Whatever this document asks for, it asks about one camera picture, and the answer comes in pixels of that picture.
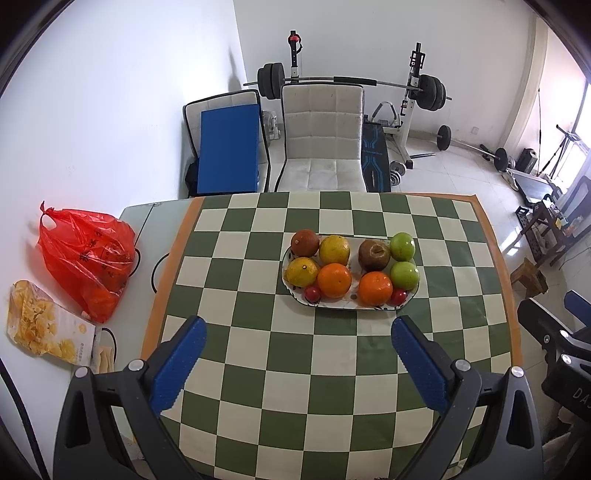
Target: window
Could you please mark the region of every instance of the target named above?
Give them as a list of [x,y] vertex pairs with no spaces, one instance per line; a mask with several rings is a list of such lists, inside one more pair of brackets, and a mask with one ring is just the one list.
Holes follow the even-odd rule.
[[591,91],[589,84],[585,87],[582,105],[579,121],[576,122],[574,131],[589,146],[591,145]]
[[583,100],[581,101],[577,119],[574,122],[573,131],[581,138],[582,142],[569,145],[554,177],[554,181],[563,192],[566,192],[573,184],[579,170],[587,159],[589,146],[591,145],[591,89],[589,84],[585,86]]

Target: wooden stool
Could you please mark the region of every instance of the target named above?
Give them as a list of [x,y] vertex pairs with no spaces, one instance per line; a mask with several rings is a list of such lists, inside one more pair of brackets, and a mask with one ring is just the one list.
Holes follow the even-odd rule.
[[527,258],[524,258],[523,263],[511,273],[511,285],[517,282],[525,287],[526,298],[535,297],[548,291],[546,277]]

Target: barbell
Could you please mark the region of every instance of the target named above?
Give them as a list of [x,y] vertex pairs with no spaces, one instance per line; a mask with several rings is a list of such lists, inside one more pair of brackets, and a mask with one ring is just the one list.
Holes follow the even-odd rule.
[[[452,129],[449,128],[447,125],[442,125],[441,127],[439,127],[439,130],[437,131],[437,148],[442,151],[447,150],[451,142]],[[459,140],[454,140],[454,142],[459,143],[460,145],[463,145],[464,147],[467,147],[470,150],[476,151],[487,157],[492,158],[495,164],[495,168],[498,171],[505,171],[509,166],[509,155],[507,154],[507,151],[502,147],[497,148],[495,153],[492,154],[491,152],[481,150],[480,148],[476,148],[470,144],[460,142]]]
[[429,75],[419,77],[418,86],[402,85],[400,83],[382,82],[380,80],[365,79],[359,77],[289,77],[285,78],[285,71],[282,63],[267,63],[258,69],[256,82],[245,83],[244,86],[256,85],[261,96],[269,100],[281,98],[281,88],[286,83],[298,82],[335,82],[335,83],[356,83],[357,85],[377,86],[385,85],[408,90],[409,97],[416,100],[417,105],[424,110],[436,111],[445,105],[446,89],[442,82]]

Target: green apple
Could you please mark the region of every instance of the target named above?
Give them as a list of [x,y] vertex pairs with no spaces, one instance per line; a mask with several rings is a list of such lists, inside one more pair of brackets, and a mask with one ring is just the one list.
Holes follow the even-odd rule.
[[390,240],[390,253],[394,260],[408,262],[414,257],[414,238],[406,232],[398,232]]
[[390,280],[394,287],[405,291],[414,290],[419,280],[418,268],[410,262],[397,262],[390,269]]

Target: blue folding mat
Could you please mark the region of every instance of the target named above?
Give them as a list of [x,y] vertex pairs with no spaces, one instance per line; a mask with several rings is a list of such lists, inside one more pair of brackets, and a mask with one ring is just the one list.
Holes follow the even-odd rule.
[[255,103],[201,112],[198,194],[256,192],[259,129]]

